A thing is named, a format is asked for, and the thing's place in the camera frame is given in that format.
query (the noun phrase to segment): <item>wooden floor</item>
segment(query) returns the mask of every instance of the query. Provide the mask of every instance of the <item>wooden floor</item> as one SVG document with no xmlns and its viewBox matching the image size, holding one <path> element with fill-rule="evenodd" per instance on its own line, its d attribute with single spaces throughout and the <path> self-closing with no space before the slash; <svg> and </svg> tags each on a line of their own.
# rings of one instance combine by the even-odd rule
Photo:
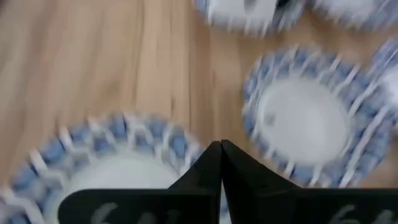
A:
<svg viewBox="0 0 398 224">
<path fill-rule="evenodd" d="M 187 0 L 8 0 L 0 11 L 0 180 L 61 126 L 118 111 L 157 113 L 206 146 L 249 152 L 242 84 L 264 52 L 317 44 L 367 63 L 386 39 L 309 12 L 265 39 L 209 29 Z M 398 187 L 398 147 L 363 185 Z"/>
</svg>

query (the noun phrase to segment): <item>saucer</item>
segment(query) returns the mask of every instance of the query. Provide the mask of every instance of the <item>saucer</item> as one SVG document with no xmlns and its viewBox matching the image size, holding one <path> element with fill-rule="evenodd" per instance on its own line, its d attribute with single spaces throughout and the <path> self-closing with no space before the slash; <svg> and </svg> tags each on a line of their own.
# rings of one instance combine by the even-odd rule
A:
<svg viewBox="0 0 398 224">
<path fill-rule="evenodd" d="M 312 0 L 316 12 L 345 28 L 386 29 L 398 22 L 395 0 Z"/>
<path fill-rule="evenodd" d="M 182 128 L 155 116 L 116 115 L 63 129 L 31 151 L 0 191 L 0 223 L 58 223 L 62 200 L 83 189 L 166 189 L 202 152 Z M 230 223 L 226 203 L 220 217 Z"/>
<path fill-rule="evenodd" d="M 254 36 L 265 36 L 270 32 L 291 29 L 301 18 L 305 7 L 305 1 L 278 0 L 277 5 L 274 3 L 271 8 L 273 10 L 264 6 L 264 11 L 267 13 L 261 13 L 262 9 L 256 10 L 255 4 L 261 5 L 262 2 L 270 2 L 270 0 L 230 0 L 241 3 L 240 7 L 236 6 L 239 13 L 217 13 L 212 10 L 213 2 L 216 1 L 220 0 L 193 0 L 193 4 L 205 22 L 211 26 L 228 32 L 242 32 Z"/>
<path fill-rule="evenodd" d="M 383 86 L 341 57 L 294 47 L 244 83 L 244 127 L 260 155 L 303 186 L 356 185 L 383 160 L 395 124 Z"/>
</svg>

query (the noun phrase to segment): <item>wood grain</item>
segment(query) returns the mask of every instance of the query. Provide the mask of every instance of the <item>wood grain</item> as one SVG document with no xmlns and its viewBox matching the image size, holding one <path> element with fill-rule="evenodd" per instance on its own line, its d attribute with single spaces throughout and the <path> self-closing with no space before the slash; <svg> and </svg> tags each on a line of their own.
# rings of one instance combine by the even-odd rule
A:
<svg viewBox="0 0 398 224">
<path fill-rule="evenodd" d="M 306 12 L 264 39 L 211 29 L 185 0 L 12 0 L 0 10 L 0 180 L 61 126 L 118 111 L 156 113 L 206 146 L 243 131 L 242 84 L 261 55 L 320 45 L 366 64 L 394 30 L 342 30 Z M 364 182 L 398 187 L 398 151 Z"/>
</svg>

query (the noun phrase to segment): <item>wooden surface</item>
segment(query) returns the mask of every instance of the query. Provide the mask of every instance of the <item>wooden surface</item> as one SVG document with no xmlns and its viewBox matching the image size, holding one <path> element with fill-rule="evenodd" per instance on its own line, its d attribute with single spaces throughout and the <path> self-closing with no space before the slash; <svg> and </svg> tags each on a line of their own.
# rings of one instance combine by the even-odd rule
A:
<svg viewBox="0 0 398 224">
<path fill-rule="evenodd" d="M 187 0 L 9 0 L 0 11 L 0 180 L 61 126 L 157 113 L 206 146 L 243 131 L 242 84 L 264 52 L 317 44 L 368 62 L 388 32 L 337 29 L 311 13 L 265 39 L 208 28 Z M 363 184 L 398 187 L 398 148 Z"/>
</svg>

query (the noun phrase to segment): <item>blue pattern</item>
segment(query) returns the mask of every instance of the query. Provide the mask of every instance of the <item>blue pattern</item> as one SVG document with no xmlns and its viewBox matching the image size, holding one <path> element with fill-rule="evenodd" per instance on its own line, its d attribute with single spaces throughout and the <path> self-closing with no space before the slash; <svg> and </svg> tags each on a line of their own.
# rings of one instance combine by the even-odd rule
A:
<svg viewBox="0 0 398 224">
<path fill-rule="evenodd" d="M 206 22 L 209 22 L 209 0 L 194 0 L 194 5 L 199 14 L 204 18 Z M 291 0 L 288 5 L 283 9 L 279 9 L 275 12 L 274 18 L 266 28 L 266 34 L 272 32 L 278 32 L 281 29 L 287 30 L 293 27 L 297 21 L 301 18 L 305 7 L 305 1 Z M 214 15 L 211 18 L 211 25 L 226 30 L 229 24 L 229 18 L 221 15 Z M 245 19 L 234 18 L 232 23 L 232 30 L 238 32 L 244 32 L 247 21 Z M 263 35 L 263 23 L 262 22 L 251 22 L 248 33 L 251 35 Z"/>
<path fill-rule="evenodd" d="M 89 149 L 90 155 L 94 155 L 98 159 L 111 156 L 117 153 L 116 145 L 127 143 L 131 133 L 134 133 L 136 143 L 132 150 L 138 149 L 140 153 L 150 152 L 154 155 L 156 146 L 161 147 L 164 146 L 164 143 L 168 144 L 170 149 L 162 150 L 162 160 L 173 167 L 179 176 L 185 172 L 186 161 L 193 165 L 203 152 L 203 149 L 196 147 L 198 145 L 196 142 L 187 138 L 184 130 L 162 118 L 151 116 L 149 118 L 134 117 L 134 119 L 135 122 L 140 123 L 137 127 L 134 126 L 135 122 L 129 122 L 125 116 L 116 115 L 99 123 L 101 126 L 99 129 L 92 130 L 86 124 L 70 129 L 72 146 L 68 145 L 68 147 L 74 147 L 72 151 L 65 149 L 62 139 L 55 138 L 49 141 L 40 150 L 40 155 L 48 170 L 41 169 L 39 172 L 34 163 L 28 161 L 21 165 L 19 171 L 11 179 L 9 188 L 17 197 L 34 202 L 41 213 L 46 213 L 47 209 L 52 206 L 53 200 L 64 191 L 61 179 L 58 179 L 57 175 L 47 175 L 47 172 L 65 174 L 69 180 L 75 172 L 90 165 L 87 152 L 80 151 L 80 149 Z M 172 129 L 171 133 L 165 135 L 166 130 L 170 129 Z M 6 208 L 8 206 L 16 207 L 14 204 L 8 205 L 6 201 L 0 196 L 0 202 L 4 203 Z M 31 224 L 23 205 L 20 209 L 18 213 L 8 214 L 6 223 Z M 228 207 L 223 207 L 221 217 L 225 218 L 227 215 Z"/>
<path fill-rule="evenodd" d="M 296 71 L 302 70 L 301 67 L 294 67 L 289 70 L 288 75 L 285 75 L 286 68 L 290 65 L 304 65 L 308 64 L 303 69 L 303 77 L 309 79 L 316 79 L 320 73 L 324 73 L 323 78 L 320 80 L 320 84 L 325 85 L 330 91 L 335 91 L 336 87 L 343 83 L 347 76 L 354 69 L 353 65 L 348 63 L 340 62 L 335 71 L 328 71 L 336 60 L 337 56 L 333 54 L 325 53 L 316 57 L 311 57 L 311 62 L 308 63 L 307 60 L 310 58 L 310 51 L 303 48 L 298 48 L 295 57 L 291 58 L 291 50 L 278 51 L 270 56 L 263 56 L 261 59 L 261 65 L 259 71 L 262 68 L 274 67 L 274 72 L 276 72 L 276 79 L 289 78 L 289 76 Z M 258 83 L 264 83 L 265 80 L 271 80 L 270 77 L 272 73 L 264 74 L 262 72 L 253 71 L 249 80 L 245 83 L 250 83 L 251 80 L 256 80 Z M 345 106 L 346 112 L 349 111 L 354 101 L 359 99 L 359 97 L 366 91 L 366 89 L 371 84 L 371 80 L 377 76 L 377 74 L 365 75 L 361 71 L 356 74 L 352 82 L 349 85 L 344 86 L 338 92 L 338 98 Z M 268 85 L 256 85 L 256 89 L 248 88 L 245 86 L 244 90 L 244 112 L 243 112 L 243 124 L 244 129 L 251 139 L 254 140 L 256 146 L 259 150 L 259 154 L 264 157 L 269 150 L 268 140 L 264 139 L 263 136 L 254 133 L 253 130 L 256 125 L 257 118 L 257 105 L 260 100 L 259 94 L 263 92 Z M 381 108 L 388 104 L 387 95 L 383 86 L 377 86 L 376 89 L 359 104 L 359 109 L 355 111 L 354 116 L 351 119 L 351 129 L 352 141 L 351 144 L 344 155 L 337 160 L 330 162 L 330 164 L 324 164 L 321 170 L 320 177 L 317 184 L 328 187 L 339 187 L 341 181 L 348 169 L 347 164 L 351 160 L 356 146 L 362 140 L 365 134 L 365 130 L 372 123 L 374 117 Z M 355 167 L 354 176 L 348 183 L 356 184 L 361 178 L 365 178 L 372 172 L 379 163 L 386 156 L 389 145 L 391 143 L 391 133 L 394 125 L 396 124 L 397 110 L 391 109 L 387 112 L 381 124 L 376 127 L 371 136 L 369 142 L 362 151 L 362 155 L 357 161 Z M 278 170 L 284 172 L 287 168 L 289 158 L 287 155 L 279 154 L 278 150 L 272 155 L 272 162 L 275 163 Z M 302 164 L 295 164 L 292 172 L 290 173 L 290 178 L 294 179 L 302 185 L 310 184 L 310 181 L 315 173 L 314 166 L 303 166 Z"/>
<path fill-rule="evenodd" d="M 398 10 L 398 2 L 396 0 L 374 0 L 376 8 L 365 20 L 358 20 L 349 12 L 345 12 L 342 15 L 334 14 L 330 6 L 333 0 L 314 0 L 314 4 L 316 4 L 317 1 L 318 6 L 314 6 L 315 11 L 327 18 L 333 18 L 337 24 L 345 28 L 354 27 L 364 30 L 387 29 L 396 25 L 398 22 L 398 15 L 396 13 Z"/>
</svg>

